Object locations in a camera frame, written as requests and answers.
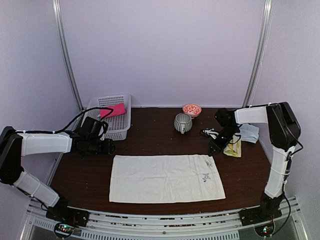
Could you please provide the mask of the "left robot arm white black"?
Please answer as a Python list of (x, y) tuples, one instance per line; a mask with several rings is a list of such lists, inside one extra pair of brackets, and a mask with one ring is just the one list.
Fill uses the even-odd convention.
[(87, 117), (75, 130), (18, 131), (6, 126), (0, 135), (0, 181), (37, 199), (61, 222), (72, 218), (68, 201), (57, 191), (30, 174), (22, 166), (22, 158), (46, 154), (110, 155), (114, 141), (106, 138), (108, 124)]

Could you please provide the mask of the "beige towel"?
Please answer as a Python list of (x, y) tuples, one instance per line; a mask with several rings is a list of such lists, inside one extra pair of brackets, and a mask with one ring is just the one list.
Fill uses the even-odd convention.
[(109, 201), (171, 204), (225, 199), (215, 161), (208, 155), (116, 155)]

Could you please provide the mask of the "pink microfibre towel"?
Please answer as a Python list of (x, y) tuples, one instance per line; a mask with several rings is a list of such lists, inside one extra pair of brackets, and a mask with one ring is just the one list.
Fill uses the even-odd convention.
[(116, 117), (124, 115), (126, 113), (124, 103), (118, 103), (116, 105), (108, 106), (106, 109), (100, 110), (101, 119)]

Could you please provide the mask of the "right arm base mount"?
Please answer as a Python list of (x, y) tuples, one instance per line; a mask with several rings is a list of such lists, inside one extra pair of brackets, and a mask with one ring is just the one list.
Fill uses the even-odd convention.
[(242, 226), (255, 225), (271, 221), (282, 216), (282, 212), (280, 210), (275, 210), (272, 213), (263, 213), (259, 206), (254, 208), (243, 208), (238, 214)]

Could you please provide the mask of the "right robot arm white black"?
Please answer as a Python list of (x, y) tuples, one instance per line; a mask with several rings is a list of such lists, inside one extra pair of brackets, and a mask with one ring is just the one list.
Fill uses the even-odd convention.
[(259, 206), (243, 209), (239, 215), (250, 223), (255, 219), (267, 221), (280, 216), (280, 204), (286, 198), (285, 186), (291, 172), (292, 158), (299, 151), (297, 146), (302, 145), (299, 141), (301, 127), (290, 104), (284, 101), (238, 109), (220, 108), (214, 117), (221, 130), (209, 142), (209, 156), (222, 152), (245, 124), (265, 124), (268, 127), (272, 147), (269, 177)]

